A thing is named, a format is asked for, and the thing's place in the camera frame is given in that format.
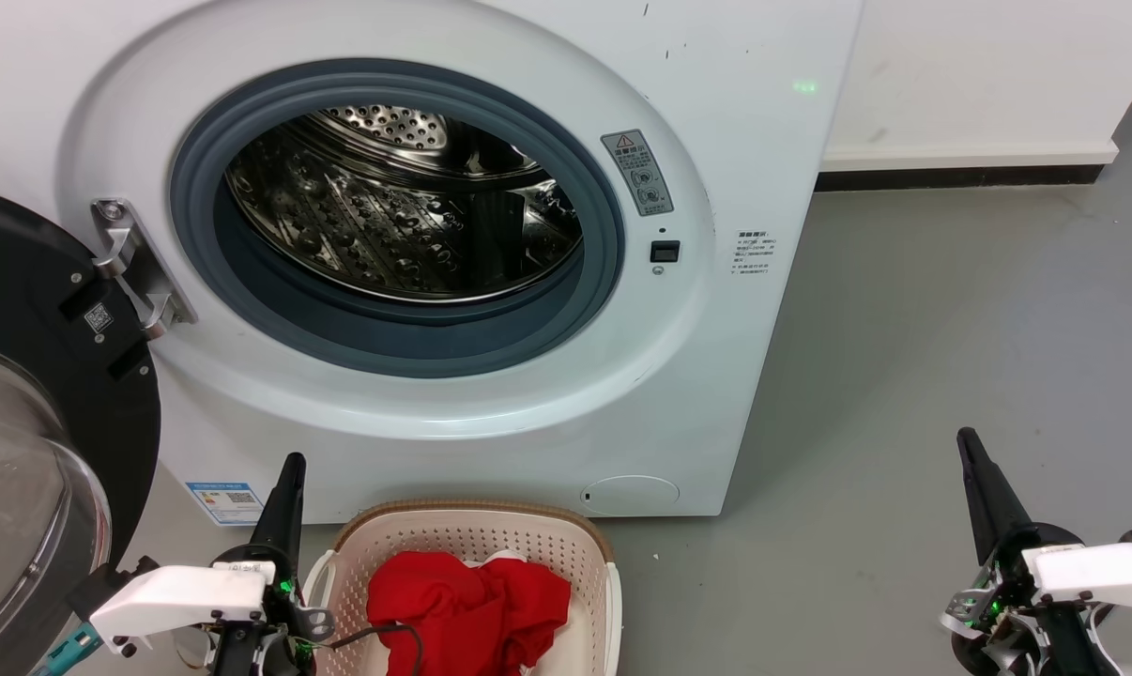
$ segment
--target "sticker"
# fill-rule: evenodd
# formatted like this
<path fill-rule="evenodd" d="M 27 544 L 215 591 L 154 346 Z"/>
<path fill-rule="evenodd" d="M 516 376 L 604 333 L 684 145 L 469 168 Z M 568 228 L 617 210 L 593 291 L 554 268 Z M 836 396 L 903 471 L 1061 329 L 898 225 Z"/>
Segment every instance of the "sticker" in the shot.
<path fill-rule="evenodd" d="M 191 484 L 187 487 L 218 525 L 254 525 L 261 517 L 261 500 L 249 484 Z"/>
<path fill-rule="evenodd" d="M 86 319 L 86 324 L 91 325 L 91 331 L 94 331 L 94 333 L 103 333 L 103 328 L 108 328 L 108 326 L 111 326 L 112 322 L 115 322 L 112 319 L 111 313 L 108 311 L 106 306 L 103 303 L 98 303 L 95 305 L 95 307 L 89 308 L 89 310 L 87 310 L 82 317 L 83 319 Z"/>
<path fill-rule="evenodd" d="M 637 212 L 643 217 L 657 214 L 669 214 L 674 211 L 670 191 L 666 189 L 662 170 L 657 165 L 653 153 L 649 149 L 645 137 L 637 129 L 609 134 L 600 137 L 608 148 L 608 154 L 620 168 L 625 183 L 629 186 L 629 195 L 637 202 Z"/>
<path fill-rule="evenodd" d="M 743 230 L 734 246 L 732 274 L 767 274 L 775 255 L 777 240 L 764 230 Z"/>

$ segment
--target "plastic basket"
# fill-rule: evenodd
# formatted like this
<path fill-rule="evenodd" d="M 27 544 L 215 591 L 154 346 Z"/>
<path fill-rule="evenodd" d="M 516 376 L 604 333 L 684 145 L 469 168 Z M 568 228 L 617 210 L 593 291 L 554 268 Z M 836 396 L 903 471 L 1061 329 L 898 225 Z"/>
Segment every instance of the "plastic basket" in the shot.
<path fill-rule="evenodd" d="M 522 553 L 568 580 L 569 619 L 532 676 L 615 676 L 620 657 L 620 576 L 612 548 L 588 519 L 506 502 L 409 500 L 365 511 L 340 531 L 305 582 L 305 599 L 337 621 L 334 641 L 367 628 L 367 585 L 402 551 L 484 561 Z M 316 653 L 318 676 L 385 676 L 389 650 L 377 636 Z"/>

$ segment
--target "green led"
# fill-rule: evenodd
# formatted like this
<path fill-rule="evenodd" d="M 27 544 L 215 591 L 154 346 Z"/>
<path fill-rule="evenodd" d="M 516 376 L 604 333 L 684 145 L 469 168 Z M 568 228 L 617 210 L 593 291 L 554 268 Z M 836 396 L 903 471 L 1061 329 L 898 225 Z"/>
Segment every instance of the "green led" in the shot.
<path fill-rule="evenodd" d="M 814 79 L 797 79 L 792 82 L 792 89 L 798 91 L 800 94 L 816 94 L 820 86 L 816 85 Z"/>
<path fill-rule="evenodd" d="M 294 661 L 301 667 L 307 667 L 311 664 L 312 658 L 311 643 L 298 642 L 294 643 Z"/>

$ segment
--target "white wall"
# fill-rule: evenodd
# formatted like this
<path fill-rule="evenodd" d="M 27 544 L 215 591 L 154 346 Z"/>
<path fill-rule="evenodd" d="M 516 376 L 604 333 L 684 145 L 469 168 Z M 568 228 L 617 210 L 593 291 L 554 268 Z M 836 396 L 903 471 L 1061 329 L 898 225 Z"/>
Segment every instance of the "white wall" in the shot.
<path fill-rule="evenodd" d="M 866 0 L 825 171 L 1110 162 L 1132 0 Z"/>

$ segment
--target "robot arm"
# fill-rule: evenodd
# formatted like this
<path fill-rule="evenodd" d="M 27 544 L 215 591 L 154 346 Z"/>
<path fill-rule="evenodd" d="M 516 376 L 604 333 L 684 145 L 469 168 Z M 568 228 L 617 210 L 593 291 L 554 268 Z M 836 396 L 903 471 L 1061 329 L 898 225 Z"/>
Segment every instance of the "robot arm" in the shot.
<path fill-rule="evenodd" d="M 1132 531 L 1086 547 L 1030 521 L 978 434 L 962 428 L 958 444 L 983 568 L 943 614 L 953 654 L 977 676 L 1120 676 L 1096 626 L 1132 607 Z"/>
<path fill-rule="evenodd" d="M 69 604 L 83 624 L 48 656 L 36 676 L 63 675 L 100 645 L 123 657 L 139 640 L 181 626 L 209 639 L 205 665 L 215 676 L 303 676 L 314 671 L 312 647 L 333 636 L 333 615 L 306 607 L 295 561 L 300 553 L 305 459 L 286 457 L 249 544 L 220 555 L 209 568 L 158 566 L 142 558 L 136 572 L 103 565 Z"/>

